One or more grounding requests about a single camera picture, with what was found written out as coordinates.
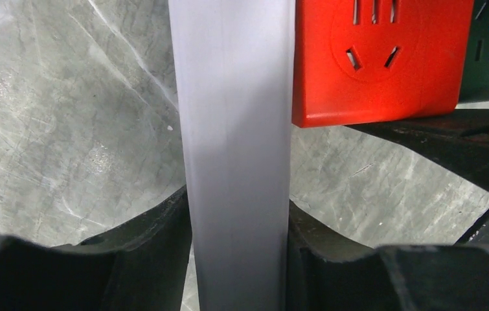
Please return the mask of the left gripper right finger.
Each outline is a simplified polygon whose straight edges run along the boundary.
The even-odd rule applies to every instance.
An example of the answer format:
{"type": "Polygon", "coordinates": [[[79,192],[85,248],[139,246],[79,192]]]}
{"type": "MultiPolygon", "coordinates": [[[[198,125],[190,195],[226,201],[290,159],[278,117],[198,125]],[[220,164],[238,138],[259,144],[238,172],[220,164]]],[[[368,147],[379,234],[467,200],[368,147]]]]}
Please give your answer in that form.
{"type": "Polygon", "coordinates": [[[370,248],[290,206],[287,310],[489,310],[489,209],[454,245],[370,248]]]}

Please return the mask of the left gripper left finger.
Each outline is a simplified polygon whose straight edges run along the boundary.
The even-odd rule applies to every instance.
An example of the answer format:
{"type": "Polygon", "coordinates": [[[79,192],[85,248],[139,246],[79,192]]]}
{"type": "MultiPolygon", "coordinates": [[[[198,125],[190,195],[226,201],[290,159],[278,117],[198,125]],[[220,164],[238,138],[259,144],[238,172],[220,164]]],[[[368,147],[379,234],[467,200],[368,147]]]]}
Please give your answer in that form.
{"type": "Polygon", "coordinates": [[[186,188],[76,245],[0,235],[0,310],[179,310],[191,240],[186,188]]]}

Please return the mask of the white power strip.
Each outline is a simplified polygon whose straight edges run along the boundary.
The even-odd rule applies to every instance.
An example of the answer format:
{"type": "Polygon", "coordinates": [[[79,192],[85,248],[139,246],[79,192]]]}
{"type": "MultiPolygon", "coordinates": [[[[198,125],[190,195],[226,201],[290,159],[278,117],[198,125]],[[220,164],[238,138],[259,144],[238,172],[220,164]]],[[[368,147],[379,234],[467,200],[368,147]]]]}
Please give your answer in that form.
{"type": "Polygon", "coordinates": [[[201,310],[283,310],[294,1],[170,1],[201,310]]]}

